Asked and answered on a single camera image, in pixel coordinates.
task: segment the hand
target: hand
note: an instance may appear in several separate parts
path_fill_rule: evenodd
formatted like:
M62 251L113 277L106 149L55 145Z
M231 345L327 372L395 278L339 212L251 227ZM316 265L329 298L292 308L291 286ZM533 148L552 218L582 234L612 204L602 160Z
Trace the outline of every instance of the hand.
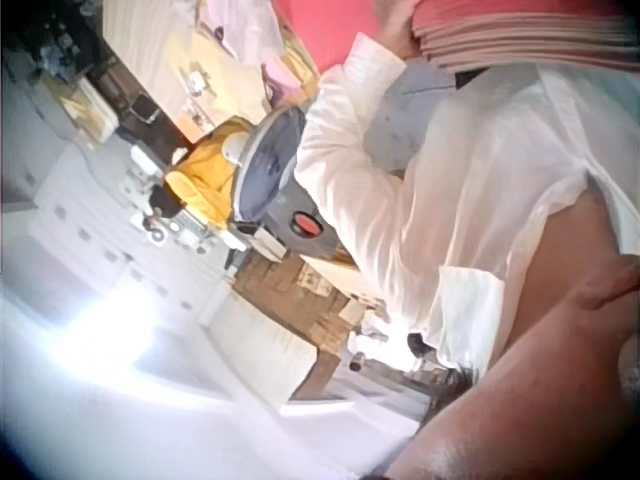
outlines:
M403 60L421 55L419 42L411 30L413 12L421 1L395 0L377 38L380 45Z

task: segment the fabric pile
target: fabric pile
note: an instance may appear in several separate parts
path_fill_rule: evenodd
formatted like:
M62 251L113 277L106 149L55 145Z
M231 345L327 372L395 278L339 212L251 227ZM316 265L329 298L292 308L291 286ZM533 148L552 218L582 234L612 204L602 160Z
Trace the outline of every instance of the fabric pile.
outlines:
M640 71L634 25L612 2L425 0L413 29L424 56L452 73L530 62Z

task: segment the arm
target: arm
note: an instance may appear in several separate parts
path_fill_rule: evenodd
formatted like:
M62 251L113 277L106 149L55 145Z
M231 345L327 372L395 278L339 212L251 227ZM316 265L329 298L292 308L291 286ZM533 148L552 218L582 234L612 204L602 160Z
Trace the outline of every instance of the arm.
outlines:
M404 69L394 54L358 35L345 65L320 82L295 172L378 288L390 268L402 182L376 168L362 142L384 92Z

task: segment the plastic bag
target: plastic bag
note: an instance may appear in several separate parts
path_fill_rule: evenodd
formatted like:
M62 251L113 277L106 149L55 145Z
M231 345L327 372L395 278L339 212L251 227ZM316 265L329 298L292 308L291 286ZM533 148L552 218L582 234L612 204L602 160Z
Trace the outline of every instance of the plastic bag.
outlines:
M224 29L223 45L245 65L284 55L284 42L270 0L208 0L208 23Z

